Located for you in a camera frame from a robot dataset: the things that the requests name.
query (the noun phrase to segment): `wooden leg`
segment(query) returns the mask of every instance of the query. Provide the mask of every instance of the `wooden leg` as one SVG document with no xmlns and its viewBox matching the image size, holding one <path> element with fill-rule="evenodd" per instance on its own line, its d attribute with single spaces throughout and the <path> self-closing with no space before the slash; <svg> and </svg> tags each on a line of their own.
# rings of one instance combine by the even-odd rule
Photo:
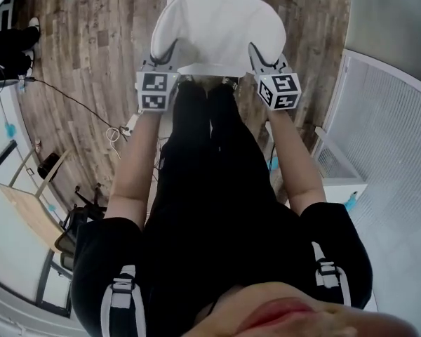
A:
<svg viewBox="0 0 421 337">
<path fill-rule="evenodd" d="M 25 165 L 27 164 L 27 161 L 28 161 L 29 157 L 32 155 L 33 152 L 34 152 L 34 147 L 28 152 L 28 155 L 25 156 L 25 158 L 23 159 L 23 161 L 20 164 L 19 168 L 14 173 L 14 176 L 13 176 L 13 178 L 11 178 L 11 182 L 9 183 L 9 187 L 12 187 L 14 185 L 15 181 L 17 180 L 17 177 L 19 177 L 19 173 L 25 167 Z"/>
<path fill-rule="evenodd" d="M 69 153 L 70 153 L 70 150 L 67 150 L 66 152 L 64 152 L 62 154 L 62 156 L 59 158 L 58 162 L 56 162 L 55 166 L 48 173 L 47 177 L 45 177 L 45 180 L 42 182 L 41 186 L 39 187 L 39 189 L 37 190 L 37 192 L 34 194 L 34 196 L 36 196 L 37 198 L 39 198 L 42 195 L 42 191 L 47 186 L 47 184 L 50 182 L 51 178 L 53 177 L 53 175 L 55 174 L 55 172 L 59 169 L 59 167 L 61 166 L 62 162 L 65 160 L 65 158 L 67 157 L 67 155 Z"/>
</svg>

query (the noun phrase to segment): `gray wall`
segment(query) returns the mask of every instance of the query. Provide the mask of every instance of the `gray wall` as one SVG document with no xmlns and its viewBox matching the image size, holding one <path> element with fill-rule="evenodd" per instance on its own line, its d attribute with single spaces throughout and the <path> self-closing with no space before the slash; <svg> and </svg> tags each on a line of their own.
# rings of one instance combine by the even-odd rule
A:
<svg viewBox="0 0 421 337">
<path fill-rule="evenodd" d="M 346 48 L 421 81 L 421 0 L 352 0 Z"/>
</svg>

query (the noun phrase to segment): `black office chair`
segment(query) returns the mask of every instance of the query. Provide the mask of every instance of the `black office chair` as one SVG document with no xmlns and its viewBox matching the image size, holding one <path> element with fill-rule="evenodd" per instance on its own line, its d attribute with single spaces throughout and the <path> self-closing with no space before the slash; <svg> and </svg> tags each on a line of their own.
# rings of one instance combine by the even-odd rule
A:
<svg viewBox="0 0 421 337">
<path fill-rule="evenodd" d="M 107 207 L 101 207 L 98 205 L 100 187 L 101 184 L 99 183 L 95 186 L 93 203 L 79 194 L 79 186 L 75 187 L 75 194 L 86 205 L 83 207 L 78 207 L 76 204 L 74 205 L 74 208 L 69 212 L 63 223 L 62 227 L 65 229 L 64 233 L 62 233 L 55 242 L 55 247 L 61 251 L 61 266 L 66 270 L 73 271 L 76 236 L 79 226 L 87 223 L 89 218 L 97 221 L 102 220 L 105 217 Z"/>
</svg>

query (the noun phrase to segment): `wooden floor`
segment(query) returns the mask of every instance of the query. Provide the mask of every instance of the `wooden floor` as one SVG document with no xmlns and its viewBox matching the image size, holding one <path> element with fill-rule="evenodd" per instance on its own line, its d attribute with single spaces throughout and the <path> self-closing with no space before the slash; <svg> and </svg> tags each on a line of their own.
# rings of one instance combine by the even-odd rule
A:
<svg viewBox="0 0 421 337">
<path fill-rule="evenodd" d="M 299 74 L 303 90 L 293 111 L 308 148 L 315 142 L 314 127 L 322 125 L 345 44 L 350 0 L 265 0 L 284 21 L 285 54 Z M 94 109 L 113 126 L 125 125 L 137 111 L 135 71 L 166 0 L 17 0 L 17 27 L 32 16 L 41 23 L 36 46 L 34 76 L 57 86 Z M 74 201 L 74 187 L 92 196 L 96 183 L 106 198 L 119 159 L 105 137 L 107 126 L 81 106 L 34 82 L 19 97 L 30 138 L 40 138 L 40 159 L 51 152 L 72 148 L 54 180 L 67 207 Z M 251 76 L 237 93 L 239 111 L 257 138 L 266 158 L 272 143 L 265 129 L 264 107 L 255 94 Z M 124 140 L 116 144 L 121 150 Z M 283 200 L 279 172 L 272 184 Z"/>
</svg>

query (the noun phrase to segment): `black shirt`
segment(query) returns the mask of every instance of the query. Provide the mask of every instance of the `black shirt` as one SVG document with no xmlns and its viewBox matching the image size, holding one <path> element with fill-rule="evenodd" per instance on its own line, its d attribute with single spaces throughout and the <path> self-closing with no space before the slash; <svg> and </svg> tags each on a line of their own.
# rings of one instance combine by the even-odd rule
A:
<svg viewBox="0 0 421 337">
<path fill-rule="evenodd" d="M 190 204 L 157 211 L 143 233 L 124 218 L 80 227 L 72 302 L 91 336 L 101 336 L 103 293 L 124 265 L 136 266 L 149 337 L 181 336 L 202 308 L 234 285 L 284 282 L 313 298 L 343 303 L 339 289 L 316 286 L 312 242 L 346 272 L 352 306 L 368 302 L 370 262 L 343 205 L 313 204 L 298 217 L 279 203 L 245 201 L 228 209 Z"/>
</svg>

